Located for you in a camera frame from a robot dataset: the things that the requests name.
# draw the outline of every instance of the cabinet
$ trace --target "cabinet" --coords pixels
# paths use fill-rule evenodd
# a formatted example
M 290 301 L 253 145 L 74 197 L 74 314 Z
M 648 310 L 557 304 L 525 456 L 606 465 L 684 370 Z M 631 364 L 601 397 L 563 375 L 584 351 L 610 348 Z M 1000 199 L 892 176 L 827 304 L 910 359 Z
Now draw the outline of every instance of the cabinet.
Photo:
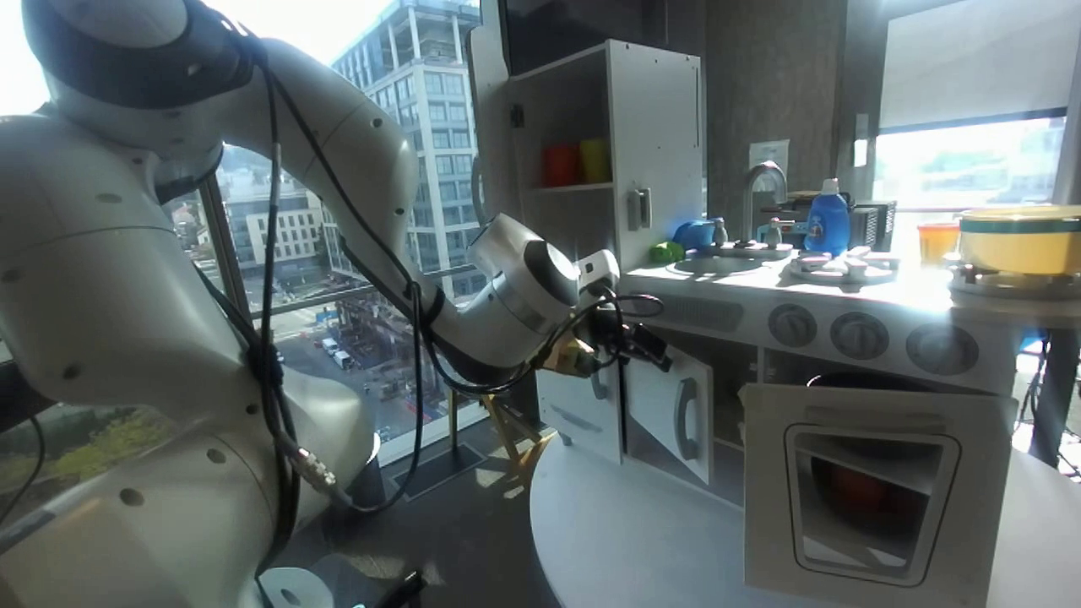
M 708 208 L 700 59 L 610 41 L 506 82 L 515 213 L 569 258 L 638 266 Z M 601 178 L 543 184 L 543 152 L 601 141 Z

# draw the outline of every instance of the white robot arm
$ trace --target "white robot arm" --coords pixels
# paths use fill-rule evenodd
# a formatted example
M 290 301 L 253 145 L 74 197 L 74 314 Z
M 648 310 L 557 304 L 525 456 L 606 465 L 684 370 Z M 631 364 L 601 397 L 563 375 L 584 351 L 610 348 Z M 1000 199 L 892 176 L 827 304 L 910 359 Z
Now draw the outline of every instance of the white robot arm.
M 499 217 L 481 244 L 491 286 L 444 301 L 406 253 L 417 154 L 398 129 L 200 0 L 25 0 L 25 20 L 52 106 L 0 118 L 0 333 L 44 397 L 150 404 L 176 436 L 8 526 L 0 604 L 258 604 L 268 549 L 328 502 L 290 502 L 282 454 L 312 447 L 337 475 L 371 456 L 346 386 L 284 370 L 290 414 L 275 419 L 253 338 L 173 241 L 159 203 L 211 176 L 222 141 L 312 185 L 366 278 L 469 386 L 532 364 L 583 286 L 612 280 Z

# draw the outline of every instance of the toy kitchen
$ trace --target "toy kitchen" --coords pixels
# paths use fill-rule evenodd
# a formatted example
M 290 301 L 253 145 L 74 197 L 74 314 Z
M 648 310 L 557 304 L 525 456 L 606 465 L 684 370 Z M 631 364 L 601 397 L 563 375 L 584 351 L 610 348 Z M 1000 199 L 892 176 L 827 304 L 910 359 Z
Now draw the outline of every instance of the toy kitchen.
M 1016 251 L 996 244 L 1016 241 L 996 224 L 963 218 L 963 251 L 980 263 L 956 266 L 730 244 L 628 271 L 619 290 L 659 301 L 646 325 L 674 364 L 542 370 L 542 414 L 572 447 L 745 506 L 753 585 L 985 604 L 1016 419 L 1016 330 L 1077 328 L 1070 280 L 986 271 Z

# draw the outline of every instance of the bottle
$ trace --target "bottle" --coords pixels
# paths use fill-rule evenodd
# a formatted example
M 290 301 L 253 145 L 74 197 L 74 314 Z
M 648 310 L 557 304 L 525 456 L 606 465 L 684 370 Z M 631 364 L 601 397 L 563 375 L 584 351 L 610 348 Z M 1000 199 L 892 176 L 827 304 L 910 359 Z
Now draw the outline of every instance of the bottle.
M 849 199 L 843 197 L 843 184 L 826 178 L 822 194 L 812 199 L 812 208 L 807 208 L 806 253 L 843 258 L 849 251 L 849 238 L 853 238 L 853 217 L 849 217 Z

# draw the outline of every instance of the floor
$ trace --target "floor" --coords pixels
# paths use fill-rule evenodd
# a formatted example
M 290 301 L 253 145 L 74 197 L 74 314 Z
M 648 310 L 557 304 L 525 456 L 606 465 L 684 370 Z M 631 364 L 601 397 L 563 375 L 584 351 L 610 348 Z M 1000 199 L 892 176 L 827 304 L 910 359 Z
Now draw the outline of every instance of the floor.
M 282 556 L 334 589 L 334 608 L 557 608 L 534 555 L 526 491 L 486 423 L 459 436 L 465 461 L 453 465 L 450 447 L 425 450 L 423 465 L 395 506 L 374 517 L 328 513 Z M 406 464 L 370 473 L 355 494 L 391 494 Z M 423 575 L 417 600 L 391 600 L 410 571 Z

